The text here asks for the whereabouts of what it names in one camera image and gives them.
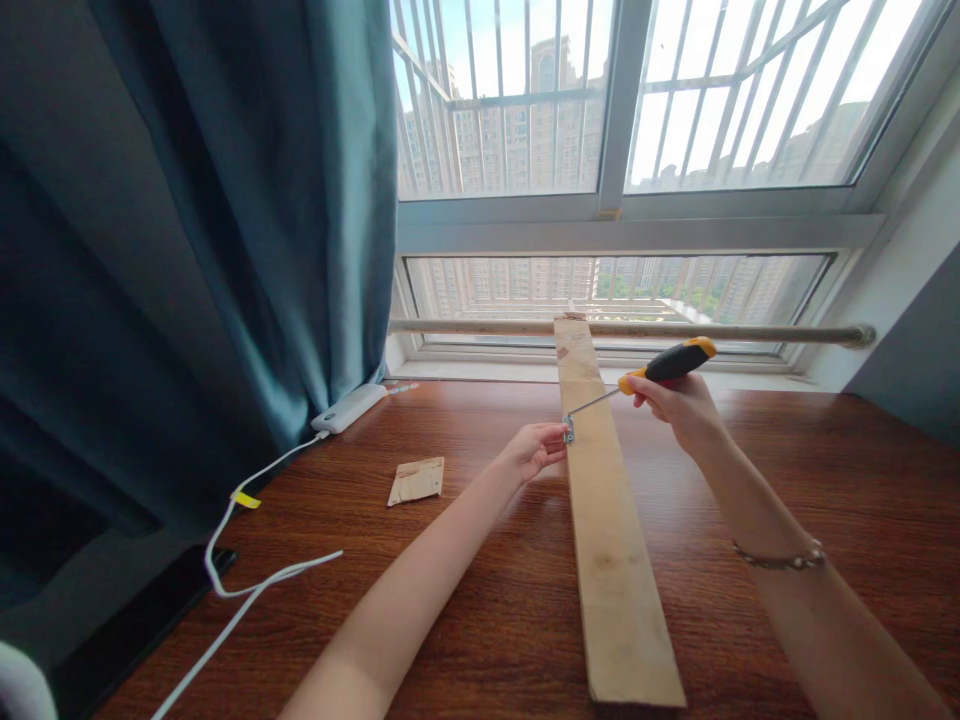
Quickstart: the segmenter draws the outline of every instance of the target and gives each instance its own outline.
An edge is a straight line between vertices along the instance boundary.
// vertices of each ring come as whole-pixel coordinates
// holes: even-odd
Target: silver bracelet
[[[736,542],[733,543],[733,549],[747,565],[758,567],[763,570],[807,570],[808,568],[819,567],[827,560],[827,554],[823,551],[823,545],[819,540],[813,539],[813,549],[806,555],[797,555],[794,558],[778,560],[776,558],[758,558],[745,553],[740,549]]]

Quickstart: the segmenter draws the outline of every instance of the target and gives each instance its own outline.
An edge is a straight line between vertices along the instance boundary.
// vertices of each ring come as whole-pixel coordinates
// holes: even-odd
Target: window sill
[[[603,367],[600,375],[607,385],[615,385],[623,368]],[[711,390],[792,390],[794,392],[825,392],[826,388],[802,375],[703,372]],[[556,383],[556,363],[517,364],[509,362],[443,362],[435,360],[408,360],[388,375],[392,379],[430,380],[499,380],[505,382]]]

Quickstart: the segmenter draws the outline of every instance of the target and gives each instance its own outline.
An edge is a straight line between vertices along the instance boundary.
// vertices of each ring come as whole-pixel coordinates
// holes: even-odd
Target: white power strip
[[[339,435],[386,396],[387,389],[383,385],[361,385],[326,412],[317,415],[310,421],[310,427],[317,432]]]
[[[251,585],[243,590],[226,590],[223,587],[223,584],[220,582],[220,575],[217,573],[216,567],[213,565],[213,546],[219,539],[223,529],[227,526],[227,522],[230,520],[230,514],[233,512],[234,505],[236,505],[237,502],[237,494],[240,493],[243,488],[245,488],[251,482],[263,475],[263,473],[271,470],[293,455],[293,453],[313,445],[318,440],[322,440],[330,434],[336,435],[342,433],[344,430],[350,427],[350,425],[352,425],[357,418],[373,407],[378,400],[385,397],[386,394],[387,389],[382,385],[361,385],[352,393],[347,395],[343,400],[338,402],[326,412],[321,413],[311,421],[310,426],[317,431],[316,436],[312,440],[303,443],[303,445],[298,445],[292,450],[284,453],[263,468],[263,470],[254,473],[242,483],[237,485],[236,490],[231,493],[230,502],[227,504],[227,509],[223,513],[223,518],[220,520],[220,524],[217,526],[217,529],[213,531],[213,535],[207,542],[203,564],[207,569],[207,575],[210,577],[210,582],[213,585],[213,589],[217,595],[222,598],[240,597],[242,595],[249,595],[250,597],[248,597],[243,605],[240,606],[240,609],[237,610],[237,613],[233,616],[233,618],[231,618],[230,622],[227,623],[227,626],[220,632],[220,634],[217,636],[217,639],[210,644],[210,647],[207,648],[207,651],[200,657],[199,660],[197,660],[194,666],[190,668],[190,672],[183,676],[183,680],[181,680],[177,687],[173,689],[173,692],[167,696],[167,699],[163,701],[163,705],[161,705],[153,714],[152,720],[160,720],[160,718],[167,714],[180,695],[183,694],[183,691],[187,689],[191,682],[193,682],[193,679],[197,676],[200,670],[203,669],[203,666],[207,664],[207,661],[211,657],[213,657],[213,654],[220,648],[220,646],[223,644],[223,641],[227,639],[230,633],[233,632],[233,629],[237,626],[237,623],[240,622],[240,619],[244,616],[244,614],[246,614],[247,610],[250,609],[250,606],[256,602],[257,598],[260,597],[260,594],[264,590],[271,585],[281,582],[282,580],[299,575],[304,570],[316,567],[317,565],[322,565],[323,563],[335,560],[343,555],[343,550],[338,550],[335,553],[325,555],[321,558],[316,558],[315,560],[307,560],[305,562],[296,563],[281,570],[277,570],[277,572],[263,582],[257,583],[256,585]]]

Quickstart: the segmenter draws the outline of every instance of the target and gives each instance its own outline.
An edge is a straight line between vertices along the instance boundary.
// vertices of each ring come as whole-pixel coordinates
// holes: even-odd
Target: wooden board
[[[443,489],[443,458],[429,458],[397,465],[387,507],[439,495]]]
[[[557,319],[554,331],[566,415],[609,388],[587,323]],[[574,415],[574,432],[567,459],[590,696],[686,707],[609,403]]]

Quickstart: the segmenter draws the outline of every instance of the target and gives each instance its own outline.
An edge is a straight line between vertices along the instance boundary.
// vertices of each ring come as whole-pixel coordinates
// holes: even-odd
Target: wooden desk
[[[960,712],[960,455],[858,398],[726,392],[736,440],[921,670]],[[689,718],[811,717],[693,462],[648,410],[614,398],[634,499]],[[553,421],[555,385],[433,382],[385,398],[307,450],[236,518],[228,587],[298,560],[341,559],[271,588],[169,718],[272,718],[400,551],[524,423]],[[387,509],[396,466],[443,455],[443,497]],[[407,676],[395,718],[659,717],[587,696],[563,466],[513,502]],[[99,717],[147,717],[238,601],[208,597]]]

